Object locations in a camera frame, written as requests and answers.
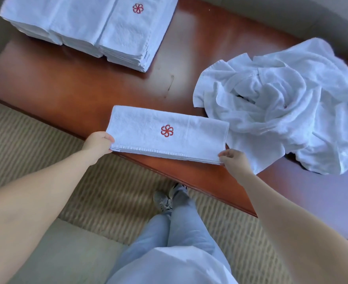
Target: pile of crumpled towels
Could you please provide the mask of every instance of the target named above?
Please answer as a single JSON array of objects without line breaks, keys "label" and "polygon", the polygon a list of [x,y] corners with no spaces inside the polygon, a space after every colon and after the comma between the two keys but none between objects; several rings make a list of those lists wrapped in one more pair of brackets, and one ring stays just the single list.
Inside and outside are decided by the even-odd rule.
[{"label": "pile of crumpled towels", "polygon": [[348,169],[348,66],[319,38],[216,62],[193,102],[229,122],[228,146],[245,152],[256,174],[290,152],[313,172]]}]

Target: white cloth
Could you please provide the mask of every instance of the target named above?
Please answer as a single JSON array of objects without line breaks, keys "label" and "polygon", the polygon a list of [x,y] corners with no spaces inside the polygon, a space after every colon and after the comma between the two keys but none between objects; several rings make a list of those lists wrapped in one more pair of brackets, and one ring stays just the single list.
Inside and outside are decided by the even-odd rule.
[{"label": "white cloth", "polygon": [[319,38],[216,62],[201,73],[193,103],[230,123],[227,144],[255,173],[289,152],[310,171],[348,169],[348,67]]},{"label": "white cloth", "polygon": [[49,32],[63,0],[4,0],[0,16],[21,32],[61,45],[60,38]]},{"label": "white cloth", "polygon": [[50,27],[63,43],[101,57],[97,43],[116,0],[64,0]]},{"label": "white cloth", "polygon": [[205,117],[114,106],[107,132],[114,151],[219,164],[228,127]]},{"label": "white cloth", "polygon": [[100,40],[110,62],[146,72],[178,0],[118,0]]},{"label": "white cloth", "polygon": [[199,248],[154,248],[117,271],[109,283],[238,284],[227,268]]}]

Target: pants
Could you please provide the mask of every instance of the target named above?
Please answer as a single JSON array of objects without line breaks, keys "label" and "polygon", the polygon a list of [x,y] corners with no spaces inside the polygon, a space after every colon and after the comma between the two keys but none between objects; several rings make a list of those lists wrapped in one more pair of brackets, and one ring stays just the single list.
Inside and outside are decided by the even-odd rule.
[{"label": "pants", "polygon": [[172,246],[195,246],[211,254],[231,271],[223,252],[197,213],[195,202],[185,192],[179,191],[173,199],[172,212],[158,214],[148,222],[136,241],[116,261],[109,278],[151,249]]}]

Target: beige striped rug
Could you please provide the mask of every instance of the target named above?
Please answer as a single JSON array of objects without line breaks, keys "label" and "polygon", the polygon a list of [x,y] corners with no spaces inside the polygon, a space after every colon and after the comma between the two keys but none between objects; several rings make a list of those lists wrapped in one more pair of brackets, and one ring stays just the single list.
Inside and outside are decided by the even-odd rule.
[{"label": "beige striped rug", "polygon": [[[78,151],[82,141],[0,105],[0,186]],[[85,174],[60,218],[130,244],[156,214],[152,195],[173,182],[115,155]],[[210,234],[225,253],[240,284],[290,283],[258,219],[190,191]]]}]

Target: red flower emblem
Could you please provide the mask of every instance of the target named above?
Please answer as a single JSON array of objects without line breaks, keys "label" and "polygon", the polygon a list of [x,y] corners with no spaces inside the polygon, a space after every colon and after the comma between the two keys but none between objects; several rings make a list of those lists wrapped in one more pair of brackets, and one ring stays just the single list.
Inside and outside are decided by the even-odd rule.
[{"label": "red flower emblem", "polygon": [[169,137],[170,135],[174,134],[174,128],[167,124],[166,126],[163,126],[161,128],[161,134],[164,135],[165,137]]},{"label": "red flower emblem", "polygon": [[136,13],[136,14],[141,14],[141,12],[144,10],[144,6],[143,4],[135,4],[133,6],[133,12]]}]

